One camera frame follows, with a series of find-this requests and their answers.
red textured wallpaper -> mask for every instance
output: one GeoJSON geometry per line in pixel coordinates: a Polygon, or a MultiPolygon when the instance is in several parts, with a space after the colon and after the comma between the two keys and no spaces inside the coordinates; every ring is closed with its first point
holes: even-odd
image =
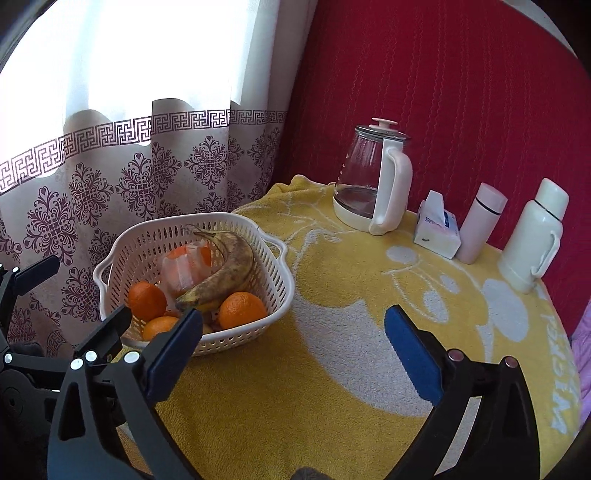
{"type": "Polygon", "coordinates": [[[498,0],[319,0],[275,179],[335,181],[373,116],[413,138],[411,210],[438,190],[462,221],[480,182],[507,195],[496,247],[543,177],[569,193],[544,281],[572,333],[591,295],[591,80],[577,58],[498,0]]]}

metal pin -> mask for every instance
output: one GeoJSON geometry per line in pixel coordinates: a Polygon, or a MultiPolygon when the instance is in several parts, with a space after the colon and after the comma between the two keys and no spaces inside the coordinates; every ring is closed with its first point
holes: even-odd
{"type": "Polygon", "coordinates": [[[82,365],[84,365],[84,360],[82,360],[82,358],[75,358],[74,360],[72,360],[72,362],[70,363],[70,368],[72,370],[78,370],[79,368],[82,367],[82,365]]]}
{"type": "Polygon", "coordinates": [[[513,356],[506,356],[505,357],[505,365],[509,368],[517,368],[519,366],[519,362],[513,356]]]}
{"type": "Polygon", "coordinates": [[[452,348],[449,350],[447,356],[452,362],[461,362],[464,360],[464,352],[458,350],[457,348],[452,348]]]}
{"type": "Polygon", "coordinates": [[[96,362],[96,359],[98,358],[98,355],[96,354],[96,352],[94,350],[88,350],[85,355],[84,358],[86,358],[87,362],[96,362]]]}
{"type": "Polygon", "coordinates": [[[128,352],[123,357],[123,360],[125,360],[125,363],[127,364],[134,364],[139,360],[139,352],[136,352],[135,350],[128,352]]]}

pink tumbler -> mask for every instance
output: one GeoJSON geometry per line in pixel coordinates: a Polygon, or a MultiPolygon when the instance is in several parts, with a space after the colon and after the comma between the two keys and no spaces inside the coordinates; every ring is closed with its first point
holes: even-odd
{"type": "Polygon", "coordinates": [[[460,262],[474,263],[499,221],[506,203],[507,197],[499,190],[486,183],[480,184],[472,207],[460,228],[462,244],[456,253],[460,262]]]}

kettle handle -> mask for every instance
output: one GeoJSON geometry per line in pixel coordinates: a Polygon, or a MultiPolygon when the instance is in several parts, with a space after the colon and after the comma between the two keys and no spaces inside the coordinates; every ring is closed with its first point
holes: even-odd
{"type": "Polygon", "coordinates": [[[378,194],[369,233],[383,235],[400,225],[413,180],[413,165],[402,153],[402,142],[384,139],[378,194]]]}
{"type": "Polygon", "coordinates": [[[558,234],[554,231],[551,231],[550,235],[552,235],[552,237],[554,238],[550,250],[548,250],[548,253],[546,254],[544,259],[542,260],[542,263],[537,269],[531,267],[531,274],[535,278],[541,278],[546,273],[546,270],[548,270],[548,267],[552,263],[552,260],[554,259],[556,253],[558,253],[558,249],[560,248],[560,237],[558,236],[558,234]]]}

yellow towel tablecloth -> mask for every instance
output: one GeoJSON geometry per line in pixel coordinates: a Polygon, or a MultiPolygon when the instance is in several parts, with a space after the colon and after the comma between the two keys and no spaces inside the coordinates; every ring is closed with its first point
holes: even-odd
{"type": "MultiPolygon", "coordinates": [[[[296,294],[257,340],[192,359],[158,406],[189,460],[211,480],[287,480],[302,466],[336,480],[383,479],[431,408],[384,334],[384,313],[399,303],[446,348],[519,360],[547,473],[576,433],[579,379],[544,286],[516,293],[491,247],[464,265],[413,244],[410,212],[384,236],[355,231],[335,217],[332,193],[296,177],[237,211],[288,244],[296,294]]],[[[472,403],[468,415],[475,411],[472,403]]]]}

